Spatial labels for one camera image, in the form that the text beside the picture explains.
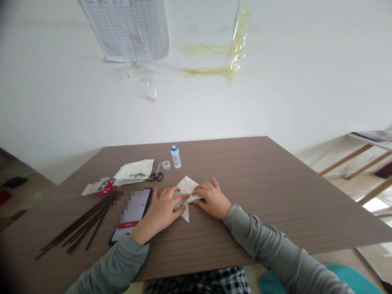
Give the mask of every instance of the blue stool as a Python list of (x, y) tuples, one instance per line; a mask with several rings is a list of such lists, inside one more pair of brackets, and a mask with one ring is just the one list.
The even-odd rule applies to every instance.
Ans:
[[(327, 269), (335, 273), (337, 277), (347, 283), (356, 294), (383, 294), (376, 286), (356, 270), (335, 263), (322, 263)], [(260, 280), (262, 294), (285, 294), (285, 289), (277, 276), (267, 274)]]

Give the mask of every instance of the smartphone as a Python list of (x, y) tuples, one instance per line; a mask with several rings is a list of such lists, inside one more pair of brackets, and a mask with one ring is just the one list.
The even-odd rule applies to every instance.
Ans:
[(114, 230), (110, 237), (110, 246), (113, 246), (124, 234), (132, 232), (136, 225), (142, 220), (147, 212), (151, 195), (152, 188), (146, 188), (143, 191), (134, 191), (131, 193), (131, 200), (127, 201), (124, 206), (124, 212), (121, 214), (120, 225)]

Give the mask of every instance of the white wall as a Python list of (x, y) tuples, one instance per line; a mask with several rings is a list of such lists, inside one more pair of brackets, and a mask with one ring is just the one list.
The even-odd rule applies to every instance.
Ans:
[[(220, 28), (232, 28), (236, 1), (165, 3), (172, 44), (230, 42)], [(230, 87), (173, 70), (156, 77), (152, 102), (135, 81), (112, 78), (124, 65), (102, 61), (77, 0), (12, 1), (0, 33), (0, 146), (56, 184), (103, 146), (259, 135), (320, 171), (361, 145), (346, 133), (392, 126), (391, 1), (254, 0), (252, 10), (247, 42), (261, 46)], [(161, 62), (222, 61), (171, 48)]]

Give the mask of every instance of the dark wooden stick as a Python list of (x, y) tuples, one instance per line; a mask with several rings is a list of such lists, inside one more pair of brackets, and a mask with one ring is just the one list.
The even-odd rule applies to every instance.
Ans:
[(106, 201), (108, 201), (109, 196), (102, 199), (95, 206), (93, 206), (89, 211), (83, 214), (80, 218), (74, 221), (69, 227), (67, 227), (64, 231), (62, 231), (59, 235), (57, 235), (48, 245), (41, 249), (41, 251), (46, 250), (49, 246), (52, 248), (52, 244), (58, 245), (62, 242), (69, 234), (71, 234), (75, 229), (77, 229), (83, 222), (85, 222), (86, 215), (94, 214), (97, 210), (99, 210), (100, 206), (103, 205)]
[(101, 226), (101, 224), (103, 222), (103, 219), (105, 218), (106, 213), (109, 210), (109, 208), (110, 208), (110, 202), (107, 204), (107, 207), (106, 207), (104, 213), (102, 214), (101, 219), (99, 220), (99, 223), (97, 224), (97, 227), (95, 228), (94, 233), (91, 236), (90, 241), (89, 241), (89, 243), (87, 244), (87, 246), (85, 248), (85, 251), (87, 251), (90, 248), (90, 245), (93, 242), (93, 239), (95, 238), (95, 235), (97, 234), (97, 231), (98, 231), (99, 227)]
[(90, 224), (91, 224), (91, 222), (93, 221), (93, 219), (94, 219), (94, 217), (97, 215), (97, 214), (100, 214), (100, 213), (102, 213), (102, 210), (105, 208), (105, 206), (103, 205), (101, 208), (100, 208), (100, 210), (98, 210), (98, 211), (96, 211), (95, 212), (95, 214), (93, 214), (93, 215), (91, 215), (90, 217), (90, 219), (78, 230), (78, 231), (76, 231), (76, 233), (74, 233), (67, 241), (65, 241), (64, 242), (64, 244), (63, 245), (61, 245), (61, 247), (64, 247), (66, 244), (68, 244), (68, 243), (72, 243), (79, 235), (80, 235), (80, 233), (81, 232), (83, 232)]
[(46, 248), (46, 250), (44, 250), (43, 252), (40, 253), (40, 255), (38, 255), (36, 257), (36, 260), (40, 259), (42, 255), (44, 255), (45, 253), (47, 253), (50, 249), (52, 249), (52, 247), (54, 246), (54, 244), (51, 244), (49, 247)]
[(71, 254), (76, 249), (76, 247), (79, 245), (79, 243), (85, 237), (85, 235), (95, 225), (95, 223), (97, 222), (99, 217), (102, 215), (102, 213), (103, 213), (103, 211), (100, 212), (99, 214), (96, 214), (96, 216), (94, 216), (94, 218), (91, 220), (91, 223), (89, 224), (89, 226), (86, 227), (86, 229), (84, 230), (83, 234), (79, 237), (79, 239), (76, 240), (75, 243), (67, 250), (67, 253)]

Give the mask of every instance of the scissor handles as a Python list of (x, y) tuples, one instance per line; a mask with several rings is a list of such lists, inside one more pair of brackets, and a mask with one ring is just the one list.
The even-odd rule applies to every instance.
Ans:
[(156, 180), (157, 182), (160, 182), (162, 179), (163, 179), (163, 174), (160, 171), (158, 172), (158, 174), (156, 174), (156, 172), (153, 172), (148, 177), (149, 182), (153, 182), (154, 180)]
[(160, 182), (161, 180), (163, 180), (163, 174), (159, 171), (155, 179), (157, 182)]

